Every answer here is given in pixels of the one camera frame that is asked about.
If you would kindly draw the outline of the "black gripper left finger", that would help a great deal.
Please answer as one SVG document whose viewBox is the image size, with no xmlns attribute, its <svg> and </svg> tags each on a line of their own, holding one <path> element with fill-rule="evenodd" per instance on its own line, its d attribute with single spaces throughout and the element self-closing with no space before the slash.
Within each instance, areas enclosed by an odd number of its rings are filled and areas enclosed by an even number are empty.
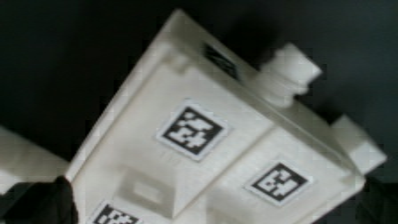
<svg viewBox="0 0 398 224">
<path fill-rule="evenodd" d="M 0 194 L 0 224 L 78 224 L 73 187 L 64 176 L 52 182 L 20 182 Z"/>
</svg>

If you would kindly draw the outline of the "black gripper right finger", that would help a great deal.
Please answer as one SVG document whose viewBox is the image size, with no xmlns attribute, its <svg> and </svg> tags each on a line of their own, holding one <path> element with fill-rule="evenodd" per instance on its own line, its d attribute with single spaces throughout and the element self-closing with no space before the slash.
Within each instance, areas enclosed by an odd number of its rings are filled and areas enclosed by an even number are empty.
<svg viewBox="0 0 398 224">
<path fill-rule="evenodd" d="M 356 209 L 357 224 L 398 224 L 398 182 L 370 177 Z"/>
</svg>

